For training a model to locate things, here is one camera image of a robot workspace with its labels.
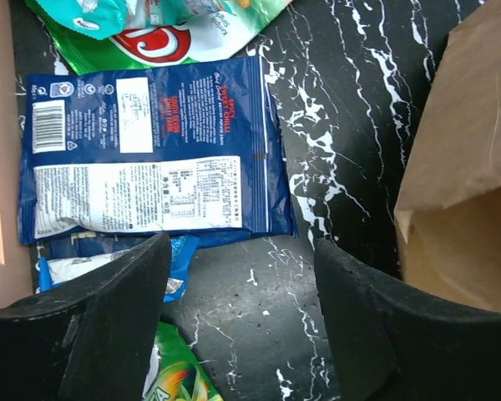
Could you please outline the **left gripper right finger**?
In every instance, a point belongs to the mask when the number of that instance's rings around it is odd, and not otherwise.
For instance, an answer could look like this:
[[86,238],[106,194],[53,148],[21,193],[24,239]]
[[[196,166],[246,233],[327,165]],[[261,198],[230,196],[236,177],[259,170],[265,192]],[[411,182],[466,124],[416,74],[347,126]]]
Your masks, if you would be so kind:
[[319,240],[314,272],[344,400],[501,400],[501,313],[450,302]]

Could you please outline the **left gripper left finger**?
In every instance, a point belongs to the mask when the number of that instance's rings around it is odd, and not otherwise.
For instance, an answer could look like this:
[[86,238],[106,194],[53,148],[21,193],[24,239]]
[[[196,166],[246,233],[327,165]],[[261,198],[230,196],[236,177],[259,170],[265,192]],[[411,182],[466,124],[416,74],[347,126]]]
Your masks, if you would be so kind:
[[0,307],[0,400],[139,400],[171,262],[165,233]]

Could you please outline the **brown paper bag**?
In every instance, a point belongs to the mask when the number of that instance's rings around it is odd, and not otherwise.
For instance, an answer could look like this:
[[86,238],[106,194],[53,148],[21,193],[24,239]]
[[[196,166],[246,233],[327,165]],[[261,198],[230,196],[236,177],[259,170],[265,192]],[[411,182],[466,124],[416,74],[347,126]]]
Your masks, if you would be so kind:
[[448,35],[394,212],[406,283],[501,312],[501,1]]

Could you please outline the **blue M&M candy packet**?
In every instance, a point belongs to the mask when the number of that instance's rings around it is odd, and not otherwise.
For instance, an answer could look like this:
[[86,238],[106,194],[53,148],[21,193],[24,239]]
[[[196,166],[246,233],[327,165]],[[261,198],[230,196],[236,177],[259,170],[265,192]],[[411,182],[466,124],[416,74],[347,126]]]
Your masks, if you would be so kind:
[[[45,292],[65,282],[91,272],[122,256],[144,242],[144,236],[108,236],[93,231],[72,234],[45,244],[46,256],[34,265],[38,272],[39,292]],[[164,302],[181,299],[187,288],[189,267],[199,244],[195,236],[170,239],[171,263]]]

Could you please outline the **teal snack packet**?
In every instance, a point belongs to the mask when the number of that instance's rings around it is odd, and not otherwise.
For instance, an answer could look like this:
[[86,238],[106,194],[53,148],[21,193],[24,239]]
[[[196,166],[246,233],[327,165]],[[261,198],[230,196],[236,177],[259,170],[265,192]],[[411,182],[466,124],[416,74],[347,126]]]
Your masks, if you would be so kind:
[[98,40],[231,11],[227,1],[216,0],[38,0],[37,5],[56,23]]

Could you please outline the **yellow snack bag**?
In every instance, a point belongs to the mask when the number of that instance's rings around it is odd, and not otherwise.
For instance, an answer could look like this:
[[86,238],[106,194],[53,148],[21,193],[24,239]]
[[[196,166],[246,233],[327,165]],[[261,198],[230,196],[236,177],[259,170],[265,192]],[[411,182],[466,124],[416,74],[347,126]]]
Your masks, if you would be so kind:
[[222,400],[177,327],[159,322],[143,400]]

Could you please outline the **blue cookie bag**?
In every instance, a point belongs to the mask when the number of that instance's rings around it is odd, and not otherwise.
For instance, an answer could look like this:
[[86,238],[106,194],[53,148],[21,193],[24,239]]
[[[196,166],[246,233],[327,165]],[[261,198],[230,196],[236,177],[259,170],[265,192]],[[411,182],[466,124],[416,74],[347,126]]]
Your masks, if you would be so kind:
[[81,231],[294,236],[263,59],[30,75],[18,239]]

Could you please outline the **green chips bag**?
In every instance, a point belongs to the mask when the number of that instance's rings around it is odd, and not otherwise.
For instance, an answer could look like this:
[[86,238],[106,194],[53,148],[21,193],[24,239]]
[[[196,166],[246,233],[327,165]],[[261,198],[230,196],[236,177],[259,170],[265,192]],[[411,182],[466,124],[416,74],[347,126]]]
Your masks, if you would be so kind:
[[53,21],[37,2],[27,2],[76,74],[227,59],[241,51],[289,4],[230,1],[229,12],[197,17],[173,27],[129,30],[97,40]]

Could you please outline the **navy Kettle chips bag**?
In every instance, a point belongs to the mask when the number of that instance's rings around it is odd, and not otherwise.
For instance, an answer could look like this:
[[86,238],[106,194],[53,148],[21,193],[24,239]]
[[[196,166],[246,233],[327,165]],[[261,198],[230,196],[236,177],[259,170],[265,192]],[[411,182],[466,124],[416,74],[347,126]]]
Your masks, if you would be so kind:
[[[253,234],[248,231],[214,231],[195,234],[198,238],[198,249],[229,245],[263,236],[266,234]],[[53,259],[89,257],[128,250],[148,238],[149,235],[112,236],[84,231],[48,240],[45,242],[45,247]]]

